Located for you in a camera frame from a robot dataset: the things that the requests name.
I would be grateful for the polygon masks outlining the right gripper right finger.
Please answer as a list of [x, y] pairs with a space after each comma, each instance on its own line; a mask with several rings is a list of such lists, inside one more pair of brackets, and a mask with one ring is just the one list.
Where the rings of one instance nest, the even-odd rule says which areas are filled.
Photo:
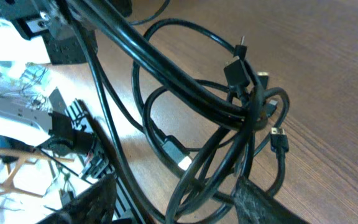
[[245, 177], [237, 181], [234, 206], [240, 224], [307, 223]]

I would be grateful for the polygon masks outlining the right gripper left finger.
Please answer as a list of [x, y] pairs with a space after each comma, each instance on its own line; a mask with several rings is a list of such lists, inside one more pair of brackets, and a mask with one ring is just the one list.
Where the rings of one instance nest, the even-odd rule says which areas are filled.
[[39, 224], [112, 223], [116, 198], [115, 175], [105, 175]]

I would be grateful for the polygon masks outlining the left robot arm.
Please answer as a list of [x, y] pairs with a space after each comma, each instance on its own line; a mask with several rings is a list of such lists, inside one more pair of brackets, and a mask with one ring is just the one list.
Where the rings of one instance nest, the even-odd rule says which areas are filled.
[[[0, 19], [6, 21], [20, 39], [33, 42], [42, 39], [42, 47], [53, 65], [69, 65], [87, 61], [67, 16], [78, 20], [86, 30], [92, 49], [97, 50], [95, 27], [82, 18], [67, 1], [0, 1]], [[29, 146], [39, 146], [65, 156], [69, 153], [90, 156], [81, 178], [99, 179], [113, 172], [99, 137], [87, 133], [80, 120], [88, 116], [78, 108], [71, 116], [65, 105], [50, 95], [46, 108], [37, 95], [24, 105], [13, 103], [8, 92], [0, 93], [0, 136], [15, 139]]]

